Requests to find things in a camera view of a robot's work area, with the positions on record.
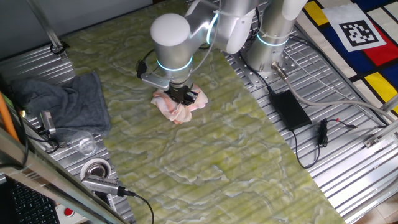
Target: white cable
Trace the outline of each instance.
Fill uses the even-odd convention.
[[[221,11],[221,0],[218,2],[218,10]],[[209,47],[209,50],[207,51],[205,57],[201,60],[201,62],[199,63],[199,65],[198,65],[195,69],[193,69],[193,70],[188,74],[188,76],[190,76],[193,72],[195,72],[196,70],[198,70],[198,68],[201,67],[201,65],[203,64],[203,62],[205,62],[207,56],[209,56],[209,54],[210,54],[210,52],[211,52],[211,49],[213,48],[214,43],[216,42],[216,37],[217,37],[218,25],[219,25],[219,24],[220,24],[220,17],[218,17],[218,19],[217,19],[217,25],[216,25],[216,30],[215,30],[214,38],[213,38],[213,41],[212,41],[212,43],[211,43],[211,45],[210,45],[210,47]]]
[[[326,86],[327,88],[333,90],[333,91],[336,92],[337,94],[340,94],[341,96],[345,97],[346,99],[351,100],[348,96],[346,96],[346,95],[340,93],[340,92],[339,92],[340,90],[337,88],[337,86],[336,86],[336,88],[337,88],[338,90],[335,90],[333,87],[330,87],[330,86],[327,85],[326,83],[322,82],[319,78],[313,76],[313,75],[312,75],[310,72],[308,72],[304,67],[302,67],[301,64],[299,64],[296,60],[294,60],[285,50],[284,50],[284,52],[286,53],[286,55],[287,55],[294,63],[296,63],[302,70],[304,70],[304,72],[306,72],[306,73],[307,73],[308,75],[310,75],[312,78],[318,80],[320,83],[322,83],[322,85],[324,85],[324,86]],[[370,114],[369,112],[367,112],[367,111],[366,111],[364,108],[362,108],[361,106],[359,106],[359,105],[356,105],[356,106],[357,106],[358,108],[360,108],[364,113],[366,113],[367,115],[369,115],[370,117],[372,117],[372,118],[374,117],[372,114]]]
[[[291,92],[293,93],[293,95],[300,100],[302,103],[305,103],[307,105],[312,105],[312,106],[330,106],[330,105],[341,105],[341,104],[352,104],[352,105],[361,105],[361,106],[365,106],[367,108],[371,108],[374,111],[379,112],[380,114],[382,114],[383,116],[385,116],[387,119],[389,119],[391,122],[394,122],[394,118],[392,118],[390,115],[388,115],[385,111],[381,110],[380,108],[377,108],[373,105],[370,105],[368,103],[365,102],[360,102],[360,101],[356,101],[356,100],[338,100],[338,101],[331,101],[331,102],[311,102],[308,101],[304,98],[302,98],[293,88],[292,84],[290,83],[289,79],[285,80],[286,85],[288,86],[288,88],[291,90]]]
[[[347,99],[350,100],[350,98],[349,98],[348,96],[346,96],[346,95],[340,93],[339,91],[335,90],[333,87],[330,87],[330,86],[327,85],[326,83],[322,82],[319,78],[313,76],[313,75],[312,75],[311,73],[309,73],[305,68],[303,68],[303,67],[301,66],[301,64],[299,64],[296,60],[294,60],[294,59],[292,58],[292,56],[290,56],[285,50],[284,50],[284,52],[286,53],[286,55],[287,55],[294,63],[296,63],[302,70],[304,70],[304,72],[306,72],[306,73],[307,73],[308,75],[310,75],[312,78],[318,80],[318,81],[319,81],[320,83],[322,83],[324,86],[328,87],[329,89],[335,91],[336,93],[338,93],[338,94],[340,94],[341,96],[343,96],[343,97],[345,97],[345,98],[347,98]]]
[[[241,19],[241,18],[253,18],[253,15],[244,15],[244,16],[239,16],[239,15],[235,15],[235,14],[232,14],[232,13],[228,13],[228,12],[223,12],[223,11],[220,11],[220,10],[214,10],[213,11],[214,13],[218,13],[218,14],[221,14],[221,15],[224,15],[224,16],[231,16],[231,17],[235,17],[235,18],[238,18],[238,19]]]
[[[148,65],[148,63],[146,62],[146,60],[144,61],[144,63],[147,65],[147,68],[148,68],[150,74],[155,75],[155,76],[157,76],[157,77],[159,77],[159,78],[163,78],[161,75],[156,74],[155,71],[153,71],[153,70],[150,68],[150,66]]]

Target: gray towel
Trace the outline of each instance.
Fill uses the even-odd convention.
[[[58,141],[68,141],[67,137],[79,130],[106,136],[111,129],[95,72],[77,76],[63,87],[32,79],[14,80],[11,86],[16,101],[28,113],[39,118],[41,111],[50,111]]]

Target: blue led ring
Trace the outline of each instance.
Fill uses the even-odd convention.
[[[281,44],[270,44],[270,43],[267,43],[267,42],[265,42],[264,40],[262,40],[261,37],[259,36],[259,34],[257,34],[257,37],[258,37],[258,39],[259,39],[263,44],[268,45],[268,46],[272,46],[272,47],[282,46],[282,45],[286,44],[287,41],[289,40],[289,38],[288,38],[285,42],[283,42],[283,43],[281,43]]]
[[[156,61],[157,61],[157,63],[159,64],[159,66],[160,66],[161,68],[163,68],[164,70],[167,70],[167,71],[170,71],[170,72],[178,72],[178,71],[183,70],[184,68],[187,68],[187,67],[189,66],[189,64],[191,64],[192,59],[193,59],[193,56],[191,56],[191,59],[189,60],[189,62],[188,62],[186,65],[182,66],[181,68],[175,68],[175,69],[166,68],[165,66],[163,66],[163,65],[159,62],[159,60],[156,60]]]
[[[218,13],[216,13],[216,14],[214,15],[213,19],[212,19],[211,22],[210,22],[209,29],[207,30],[207,35],[206,35],[206,43],[207,43],[207,44],[210,44],[210,34],[211,34],[211,30],[212,30],[212,28],[213,28],[213,26],[214,26],[214,23],[215,23],[216,20],[217,20],[217,17],[218,17]]]

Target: metal table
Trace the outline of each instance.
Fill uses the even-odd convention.
[[[260,2],[262,2],[260,5],[260,11],[262,11],[266,1]],[[253,27],[257,26],[256,22],[257,19],[254,19]],[[68,60],[60,60],[60,57],[53,55],[48,49],[49,46],[42,47],[0,62],[0,72],[5,74],[9,80],[31,77],[61,85],[74,76],[73,69]],[[365,99],[346,77],[333,70],[314,50],[290,40],[285,51],[324,84],[335,90],[338,88],[341,94],[353,100]],[[225,54],[225,57],[286,142],[294,149],[293,135],[285,128],[270,104],[267,97],[268,92],[262,86],[261,81],[257,82],[255,75],[250,74],[237,55]],[[302,97],[312,101],[332,101],[344,98],[341,94],[311,77],[299,66],[292,66],[292,64],[294,63],[288,57],[284,67],[287,69],[290,81]],[[267,81],[276,92],[287,90],[285,83],[278,78],[269,77]],[[348,129],[339,123],[329,123],[329,144],[326,148],[321,149],[318,163],[308,170],[330,203],[347,223],[355,222],[367,211],[398,192],[398,184],[395,181],[398,177],[397,144],[390,144],[377,150],[368,149],[363,144],[371,135],[380,133],[382,130],[377,128],[380,123],[369,118],[370,116],[375,117],[372,111],[363,112],[353,105],[302,106],[312,120],[312,125],[296,130],[298,153],[303,164],[309,164],[314,160],[318,124],[321,119],[339,118],[348,124],[358,126],[358,129]],[[109,155],[103,142],[98,137],[96,140],[102,149],[95,156],[109,161]],[[70,149],[59,150],[53,155],[54,159],[61,162],[68,171],[74,176],[78,176],[80,167],[87,158],[76,158],[75,156],[77,156],[76,152],[73,153]],[[114,168],[112,177],[117,177]],[[125,212],[123,217],[125,215],[128,217],[127,214],[131,214],[131,210],[127,201],[117,197],[114,199],[115,203],[121,206],[118,212]]]
[[[48,45],[0,62],[0,73],[4,75],[7,81],[19,78],[34,78],[52,85],[62,86],[75,76],[75,72],[72,69],[69,59],[61,59],[58,55],[51,53],[49,48],[50,46]],[[28,119],[28,122],[35,128],[40,128],[37,118]],[[51,154],[51,157],[78,180],[80,180],[81,168],[87,161],[94,158],[104,159],[111,165],[111,175],[109,178],[117,179],[118,175],[102,137],[96,135],[95,141],[98,149],[93,156],[87,157],[68,147],[60,148],[57,152]],[[42,149],[50,147],[48,144],[35,143]],[[0,173],[0,183],[1,181],[5,181],[3,173]],[[134,215],[126,198],[113,196],[113,202],[120,216],[131,223],[135,223]]]

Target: pink cloth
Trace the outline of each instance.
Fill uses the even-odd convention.
[[[207,96],[198,86],[193,85],[192,91],[198,93],[198,96],[195,102],[189,106],[174,102],[162,90],[154,92],[154,98],[151,103],[156,105],[160,112],[175,124],[189,122],[192,119],[191,112],[196,109],[204,108],[208,102]]]

